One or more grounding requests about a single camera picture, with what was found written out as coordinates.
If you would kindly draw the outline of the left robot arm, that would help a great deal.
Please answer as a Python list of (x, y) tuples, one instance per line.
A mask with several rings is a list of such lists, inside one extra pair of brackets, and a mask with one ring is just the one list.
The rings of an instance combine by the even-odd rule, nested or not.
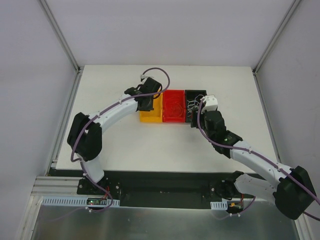
[(99, 195), (105, 191), (104, 170), (100, 163), (103, 148), (103, 134), (113, 124), (134, 112), (153, 110), (154, 93), (159, 96), (163, 90), (161, 83), (146, 77), (142, 84), (130, 87), (121, 97), (105, 109), (91, 114), (79, 112), (75, 115), (67, 137), (71, 147), (72, 162), (80, 162), (83, 173), (90, 179), (88, 188)]

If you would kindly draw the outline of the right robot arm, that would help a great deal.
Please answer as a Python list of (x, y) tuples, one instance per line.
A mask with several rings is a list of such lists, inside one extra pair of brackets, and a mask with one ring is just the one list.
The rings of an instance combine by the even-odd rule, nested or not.
[(298, 219), (313, 202), (320, 201), (303, 167), (293, 168), (273, 162), (254, 150), (240, 136), (226, 128), (220, 111), (194, 108), (191, 127), (199, 129), (216, 152), (247, 166), (259, 175), (255, 178), (236, 171), (233, 179), (225, 184), (228, 196), (234, 198), (239, 194), (248, 194), (266, 200), (291, 220)]

